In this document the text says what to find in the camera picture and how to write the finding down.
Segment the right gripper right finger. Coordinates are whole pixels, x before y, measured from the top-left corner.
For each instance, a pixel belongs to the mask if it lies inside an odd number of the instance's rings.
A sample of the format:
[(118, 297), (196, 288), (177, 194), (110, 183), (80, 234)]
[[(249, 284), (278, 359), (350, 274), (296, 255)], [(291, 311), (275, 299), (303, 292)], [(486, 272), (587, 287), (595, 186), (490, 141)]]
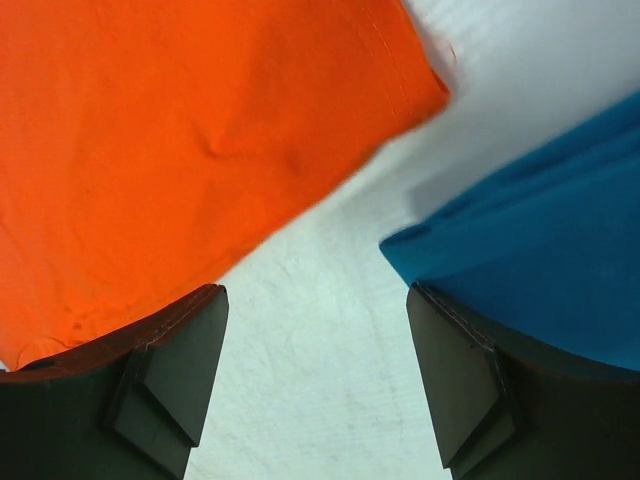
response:
[(521, 334), (419, 284), (408, 319), (455, 479), (635, 479), (639, 375)]

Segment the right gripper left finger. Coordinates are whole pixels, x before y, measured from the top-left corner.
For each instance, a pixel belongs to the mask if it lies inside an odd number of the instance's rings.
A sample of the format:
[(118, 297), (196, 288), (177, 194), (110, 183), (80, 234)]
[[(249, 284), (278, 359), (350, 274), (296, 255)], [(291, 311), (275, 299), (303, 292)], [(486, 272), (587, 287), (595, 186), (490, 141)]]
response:
[(205, 285), (1, 376), (5, 479), (181, 479), (200, 444), (229, 312)]

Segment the orange t shirt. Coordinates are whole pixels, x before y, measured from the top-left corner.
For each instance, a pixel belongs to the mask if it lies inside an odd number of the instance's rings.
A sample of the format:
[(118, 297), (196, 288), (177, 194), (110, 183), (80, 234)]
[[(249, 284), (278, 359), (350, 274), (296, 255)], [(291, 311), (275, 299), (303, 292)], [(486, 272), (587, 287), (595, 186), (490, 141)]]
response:
[(1, 359), (223, 276), (450, 92), (399, 1), (5, 1)]

